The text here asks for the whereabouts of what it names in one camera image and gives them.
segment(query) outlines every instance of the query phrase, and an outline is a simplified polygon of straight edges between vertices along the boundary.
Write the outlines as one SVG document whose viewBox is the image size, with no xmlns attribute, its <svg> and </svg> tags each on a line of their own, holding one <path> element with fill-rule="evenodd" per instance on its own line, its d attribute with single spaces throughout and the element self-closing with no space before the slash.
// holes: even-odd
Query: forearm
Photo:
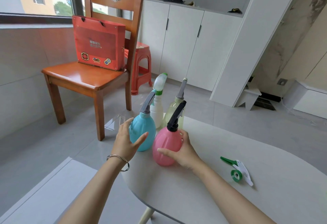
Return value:
<svg viewBox="0 0 327 224">
<path fill-rule="evenodd" d="M 117 157 L 109 158 L 85 186 L 59 224 L 98 223 L 112 184 L 124 165 L 125 162 Z"/>
<path fill-rule="evenodd" d="M 193 172 L 204 183 L 229 224 L 275 224 L 204 162 L 195 166 Z"/>
</svg>

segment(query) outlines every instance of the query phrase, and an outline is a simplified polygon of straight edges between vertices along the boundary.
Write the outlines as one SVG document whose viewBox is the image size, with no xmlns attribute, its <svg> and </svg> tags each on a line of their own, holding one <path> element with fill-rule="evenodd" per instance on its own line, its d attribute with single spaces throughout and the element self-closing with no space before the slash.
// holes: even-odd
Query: person's hand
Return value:
<svg viewBox="0 0 327 224">
<path fill-rule="evenodd" d="M 134 118 L 130 118 L 119 126 L 119 131 L 111 151 L 111 154 L 119 155 L 127 161 L 130 161 L 134 157 L 137 149 L 145 141 L 149 134 L 146 132 L 142 134 L 135 143 L 130 142 L 129 126 L 133 119 Z"/>
<path fill-rule="evenodd" d="M 171 157 L 181 166 L 194 170 L 194 167 L 197 164 L 202 164 L 203 161 L 192 147 L 190 138 L 188 137 L 188 132 L 182 129 L 179 129 L 178 132 L 183 135 L 182 147 L 178 152 L 173 152 L 166 148 L 158 148 L 157 151 L 165 156 Z"/>
</svg>

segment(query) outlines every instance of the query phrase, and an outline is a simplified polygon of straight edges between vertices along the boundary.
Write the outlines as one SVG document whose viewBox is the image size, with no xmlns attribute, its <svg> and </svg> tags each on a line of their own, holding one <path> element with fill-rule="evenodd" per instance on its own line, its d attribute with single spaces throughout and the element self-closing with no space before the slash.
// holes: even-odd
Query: wooden chair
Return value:
<svg viewBox="0 0 327 224">
<path fill-rule="evenodd" d="M 133 11 L 133 20 L 93 12 L 92 3 Z M 66 118 L 58 86 L 94 98 L 96 129 L 98 140 L 100 141 L 103 140 L 105 136 L 103 110 L 104 95 L 125 83 L 126 109 L 132 110 L 131 73 L 140 26 L 142 5 L 143 0 L 119 0 L 117 2 L 113 0 L 85 0 L 85 15 L 87 17 L 99 18 L 126 25 L 126 30 L 130 31 L 131 35 L 130 40 L 125 39 L 125 48 L 128 48 L 130 52 L 128 54 L 126 69 L 120 72 L 81 64 L 77 61 L 47 67 L 42 70 L 59 124 L 66 122 Z"/>
</svg>

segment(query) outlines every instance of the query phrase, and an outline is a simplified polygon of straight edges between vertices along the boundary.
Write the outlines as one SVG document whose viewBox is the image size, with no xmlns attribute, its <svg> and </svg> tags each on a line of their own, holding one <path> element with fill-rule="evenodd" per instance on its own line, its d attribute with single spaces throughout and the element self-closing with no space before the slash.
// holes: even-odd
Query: red paper bag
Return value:
<svg viewBox="0 0 327 224">
<path fill-rule="evenodd" d="M 73 16 L 80 63 L 114 71 L 124 68 L 125 25 L 91 17 Z"/>
</svg>

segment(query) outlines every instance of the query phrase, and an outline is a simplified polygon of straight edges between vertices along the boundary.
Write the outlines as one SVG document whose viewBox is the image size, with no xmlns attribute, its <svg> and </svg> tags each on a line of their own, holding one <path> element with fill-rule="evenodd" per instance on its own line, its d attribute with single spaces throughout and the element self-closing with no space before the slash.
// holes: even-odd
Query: silver bracelet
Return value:
<svg viewBox="0 0 327 224">
<path fill-rule="evenodd" d="M 128 170 L 129 170 L 129 163 L 128 163 L 128 161 L 127 161 L 126 159 L 124 159 L 123 157 L 121 157 L 121 156 L 119 156 L 119 155 L 111 154 L 111 155 L 109 155 L 109 156 L 107 157 L 107 161 L 108 161 L 108 159 L 109 159 L 110 157 L 118 157 L 118 158 L 120 158 L 122 161 L 125 161 L 125 162 L 127 163 L 128 168 L 127 168 L 126 170 L 120 170 L 121 172 L 125 172 L 125 171 L 128 171 Z"/>
</svg>

